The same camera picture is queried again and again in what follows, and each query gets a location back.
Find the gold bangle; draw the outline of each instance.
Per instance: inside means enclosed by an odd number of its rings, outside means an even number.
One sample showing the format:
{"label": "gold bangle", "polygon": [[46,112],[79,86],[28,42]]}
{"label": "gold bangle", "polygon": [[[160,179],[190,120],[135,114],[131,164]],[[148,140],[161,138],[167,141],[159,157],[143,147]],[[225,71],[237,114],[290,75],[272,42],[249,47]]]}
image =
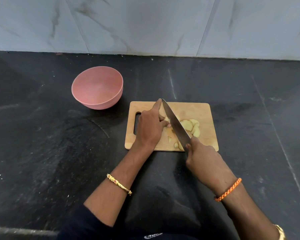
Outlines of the gold bangle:
{"label": "gold bangle", "polygon": [[280,234],[279,240],[285,240],[286,236],[284,234],[284,230],[280,226],[278,226],[278,225],[275,225],[275,226],[278,229],[279,234]]}
{"label": "gold bangle", "polygon": [[128,192],[128,195],[131,195],[132,192],[131,190],[128,190],[125,186],[119,183],[118,180],[116,180],[114,177],[112,177],[110,174],[107,174],[107,178],[110,179],[112,182],[114,182],[115,185],[118,185],[121,189],[125,190]]}

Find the cutting board handle hole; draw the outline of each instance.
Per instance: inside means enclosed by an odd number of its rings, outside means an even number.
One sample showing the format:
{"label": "cutting board handle hole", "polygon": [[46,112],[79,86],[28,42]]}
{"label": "cutting board handle hole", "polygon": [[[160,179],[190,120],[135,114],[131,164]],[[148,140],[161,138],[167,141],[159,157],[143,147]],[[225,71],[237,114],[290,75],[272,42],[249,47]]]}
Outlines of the cutting board handle hole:
{"label": "cutting board handle hole", "polygon": [[135,135],[137,135],[137,125],[138,125],[138,122],[139,122],[139,117],[140,117],[141,113],[140,112],[137,112],[136,113],[136,117],[134,119],[134,129],[133,129],[133,133]]}

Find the knife blade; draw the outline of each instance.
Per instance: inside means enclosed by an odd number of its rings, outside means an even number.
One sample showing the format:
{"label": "knife blade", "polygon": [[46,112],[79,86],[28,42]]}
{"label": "knife blade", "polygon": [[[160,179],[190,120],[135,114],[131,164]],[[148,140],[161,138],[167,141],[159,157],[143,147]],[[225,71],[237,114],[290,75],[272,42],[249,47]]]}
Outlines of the knife blade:
{"label": "knife blade", "polygon": [[170,124],[174,132],[176,133],[176,136],[178,137],[178,140],[180,141],[184,151],[188,153],[188,150],[186,149],[186,145],[190,144],[190,136],[188,135],[186,130],[182,127],[180,121],[177,119],[172,109],[163,98],[162,98],[162,105],[164,111],[166,112],[167,117],[170,120]]}

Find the person's right arm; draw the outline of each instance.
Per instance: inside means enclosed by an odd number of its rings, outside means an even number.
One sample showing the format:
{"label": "person's right arm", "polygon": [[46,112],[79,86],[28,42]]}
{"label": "person's right arm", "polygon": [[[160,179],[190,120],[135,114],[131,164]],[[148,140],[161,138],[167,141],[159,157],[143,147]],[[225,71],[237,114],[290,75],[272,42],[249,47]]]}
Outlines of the person's right arm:
{"label": "person's right arm", "polygon": [[[196,137],[187,145],[188,169],[217,197],[225,193],[237,180],[219,153],[205,146]],[[278,240],[279,231],[259,209],[240,183],[221,201],[232,219],[241,240]]]}

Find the white print on shirt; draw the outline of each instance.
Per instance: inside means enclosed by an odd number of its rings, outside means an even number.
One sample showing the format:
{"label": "white print on shirt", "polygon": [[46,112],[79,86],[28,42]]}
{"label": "white print on shirt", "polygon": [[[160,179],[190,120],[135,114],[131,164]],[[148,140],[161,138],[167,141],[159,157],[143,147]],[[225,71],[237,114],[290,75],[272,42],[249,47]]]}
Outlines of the white print on shirt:
{"label": "white print on shirt", "polygon": [[162,235],[163,233],[157,233],[157,234],[152,234],[152,235],[148,235],[148,236],[144,236],[145,239],[150,239],[150,238],[155,238],[157,236]]}

